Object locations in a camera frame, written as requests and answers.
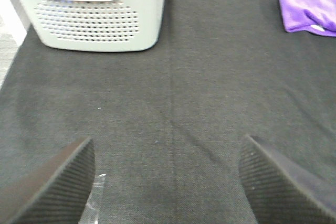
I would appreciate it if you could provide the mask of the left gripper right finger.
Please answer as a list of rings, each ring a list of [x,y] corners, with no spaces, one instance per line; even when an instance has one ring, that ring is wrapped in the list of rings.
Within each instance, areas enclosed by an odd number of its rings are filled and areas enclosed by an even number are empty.
[[[245,135],[238,169],[258,223],[335,223],[335,186],[267,141]]]

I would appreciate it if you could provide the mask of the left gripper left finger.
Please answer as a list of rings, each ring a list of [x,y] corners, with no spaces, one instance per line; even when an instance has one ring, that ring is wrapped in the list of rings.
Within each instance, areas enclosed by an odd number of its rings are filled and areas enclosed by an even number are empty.
[[[78,223],[95,177],[93,140],[81,137],[1,189],[1,223]]]

